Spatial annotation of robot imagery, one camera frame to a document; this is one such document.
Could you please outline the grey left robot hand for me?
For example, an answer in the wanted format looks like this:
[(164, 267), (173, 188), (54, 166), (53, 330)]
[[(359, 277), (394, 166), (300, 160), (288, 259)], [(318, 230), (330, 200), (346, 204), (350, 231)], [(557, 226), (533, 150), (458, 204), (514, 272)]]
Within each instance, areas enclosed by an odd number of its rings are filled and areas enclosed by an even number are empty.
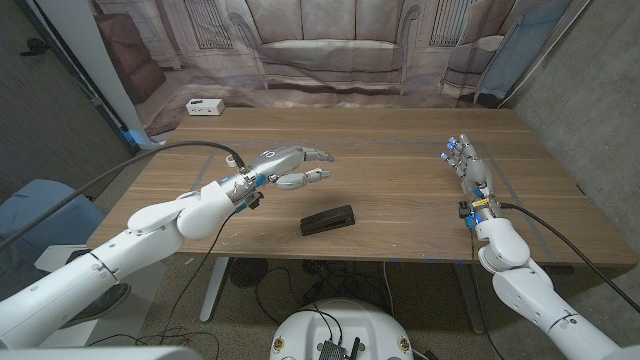
[(327, 152), (306, 146), (283, 146), (261, 153), (250, 165), (257, 174), (265, 176), (280, 190), (294, 190), (308, 183), (331, 176), (329, 171), (315, 168), (304, 173), (293, 173), (304, 161), (329, 161), (334, 158)]

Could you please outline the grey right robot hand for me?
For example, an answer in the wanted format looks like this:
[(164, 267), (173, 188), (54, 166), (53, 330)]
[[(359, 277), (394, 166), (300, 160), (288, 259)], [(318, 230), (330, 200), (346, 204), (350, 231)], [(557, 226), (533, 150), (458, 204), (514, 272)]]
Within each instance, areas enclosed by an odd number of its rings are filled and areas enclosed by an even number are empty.
[(447, 142), (447, 153), (440, 157), (461, 180), (462, 191), (470, 201), (492, 197), (493, 179), (489, 168), (478, 156), (474, 146), (465, 134), (451, 137)]

